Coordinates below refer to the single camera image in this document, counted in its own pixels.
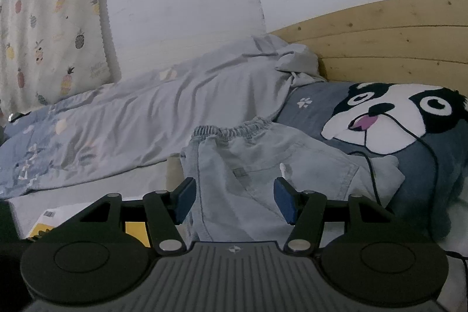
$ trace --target gray pillow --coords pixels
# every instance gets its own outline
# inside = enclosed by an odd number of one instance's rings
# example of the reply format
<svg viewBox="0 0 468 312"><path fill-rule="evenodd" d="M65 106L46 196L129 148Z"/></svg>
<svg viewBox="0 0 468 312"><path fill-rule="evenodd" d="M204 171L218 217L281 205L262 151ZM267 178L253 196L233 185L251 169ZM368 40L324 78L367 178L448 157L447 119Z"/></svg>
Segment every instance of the gray pillow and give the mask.
<svg viewBox="0 0 468 312"><path fill-rule="evenodd" d="M293 90L276 122L346 153L396 156L406 179L388 208L424 234L430 230L435 240L449 233L447 209L468 168L468 106L458 92L418 84L315 83ZM436 187L430 149L438 162Z"/></svg>

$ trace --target round black disc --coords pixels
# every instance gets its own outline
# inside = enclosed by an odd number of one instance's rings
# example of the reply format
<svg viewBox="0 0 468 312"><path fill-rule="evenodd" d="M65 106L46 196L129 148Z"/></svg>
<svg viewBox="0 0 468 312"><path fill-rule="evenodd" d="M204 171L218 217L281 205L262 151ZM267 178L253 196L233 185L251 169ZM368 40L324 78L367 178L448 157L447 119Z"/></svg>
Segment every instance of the round black disc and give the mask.
<svg viewBox="0 0 468 312"><path fill-rule="evenodd" d="M138 283L148 267L147 249L128 234L92 225L78 224L74 241L66 243L54 242L52 230L25 251L20 270L33 293L57 304L91 304Z"/></svg>
<svg viewBox="0 0 468 312"><path fill-rule="evenodd" d="M343 235L321 254L328 280L352 299L382 307L430 299L447 277L443 251L430 242L369 242Z"/></svg>

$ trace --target pink tongue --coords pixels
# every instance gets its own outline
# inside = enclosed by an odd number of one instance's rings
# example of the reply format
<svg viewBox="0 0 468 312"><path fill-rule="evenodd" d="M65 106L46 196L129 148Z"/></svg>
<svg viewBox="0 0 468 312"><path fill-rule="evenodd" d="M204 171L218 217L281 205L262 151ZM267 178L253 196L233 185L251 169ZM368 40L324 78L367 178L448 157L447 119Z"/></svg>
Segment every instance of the pink tongue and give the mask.
<svg viewBox="0 0 468 312"><path fill-rule="evenodd" d="M350 127L351 130L360 130L366 131L370 126L376 123L378 116L370 117L370 116L362 116L357 121L353 123Z"/></svg>

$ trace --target wooden slat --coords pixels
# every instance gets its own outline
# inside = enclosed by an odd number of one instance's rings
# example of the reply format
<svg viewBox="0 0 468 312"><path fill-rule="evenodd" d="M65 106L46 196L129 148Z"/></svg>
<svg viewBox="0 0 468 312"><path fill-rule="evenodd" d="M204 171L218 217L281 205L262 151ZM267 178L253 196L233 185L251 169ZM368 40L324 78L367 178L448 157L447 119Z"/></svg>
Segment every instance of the wooden slat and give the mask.
<svg viewBox="0 0 468 312"><path fill-rule="evenodd" d="M385 0L332 12L272 33L292 43L344 32L422 25L468 26L468 0Z"/></svg>
<svg viewBox="0 0 468 312"><path fill-rule="evenodd" d="M468 63L468 27L401 27L299 41L319 57L413 57Z"/></svg>
<svg viewBox="0 0 468 312"><path fill-rule="evenodd" d="M329 57L321 59L328 80L445 86L468 96L468 65L405 57Z"/></svg>

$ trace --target black cable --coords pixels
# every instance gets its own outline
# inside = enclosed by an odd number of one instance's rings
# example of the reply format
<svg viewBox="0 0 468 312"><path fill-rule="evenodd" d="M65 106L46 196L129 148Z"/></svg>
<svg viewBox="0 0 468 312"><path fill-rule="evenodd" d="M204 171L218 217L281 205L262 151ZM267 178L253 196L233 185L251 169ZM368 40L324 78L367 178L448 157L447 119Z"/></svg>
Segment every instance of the black cable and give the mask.
<svg viewBox="0 0 468 312"><path fill-rule="evenodd" d="M430 145L428 145L420 137L418 137L417 135L415 135L414 133L409 131L406 127L404 127L401 123L399 123L399 121L397 121L396 118L392 117L390 114L387 114L387 113L383 113L382 115L390 118L391 120L393 120L405 133L410 134L413 138L415 138L418 142L420 142L420 144L422 144L429 151L429 153L432 156L432 159L434 160L435 169L434 169L434 179L432 181L432 192L431 192L431 196L429 198L429 211L428 211L429 216L428 216L427 230L428 230L429 237L431 238L432 242L435 242L434 237L432 235L432 211L434 209L435 194L436 194L436 187L437 187L437 182L438 182L438 172L439 172L437 155L436 155L436 153L434 152L434 150L432 149L432 147Z"/></svg>
<svg viewBox="0 0 468 312"><path fill-rule="evenodd" d="M372 167L372 162L369 159L369 156L367 156L362 151L352 151L352 152L349 153L349 155L355 155L355 154L359 154L361 156L364 156L364 158L366 158L367 165L369 165L369 171L371 173L372 188L374 189L375 200L380 206L382 206L382 203L380 201L380 197L378 196L378 192L377 192L377 185L375 184L374 168Z"/></svg>
<svg viewBox="0 0 468 312"><path fill-rule="evenodd" d="M463 266L465 267L465 284L466 284L466 297L467 297L467 311L468 311L468 265L467 265L467 260L468 257L464 257L460 253L457 253L456 251L446 251L445 254L449 257L452 258L457 258L460 259L463 262Z"/></svg>
<svg viewBox="0 0 468 312"><path fill-rule="evenodd" d="M430 202L429 202L429 218L428 218L428 232L429 232L429 237L431 238L431 241L434 243L437 243L434 240L434 237L432 235L432 211L434 209L434 201L435 201L435 191L437 187L437 182L438 182L438 173L439 173L439 167L438 167L438 159L437 155L435 154L434 150L430 145L428 145L423 139L409 131L406 127L404 127L399 121L397 121L394 117L387 113L383 113L383 116L386 116L393 120L404 132L407 134L410 134L413 138L415 138L418 142L420 142L431 154L432 159L434 160L434 165L435 165L435 171L434 171L434 180L432 182L432 192L431 192L431 197L430 197ZM456 251L445 251L445 255L452 257L452 258L457 258L460 259L463 262L463 266L465 268L465 291L466 291L466 297L467 297L467 312L468 312L468 265L467 265L467 260L468 257L465 257L461 255L460 253L457 253Z"/></svg>

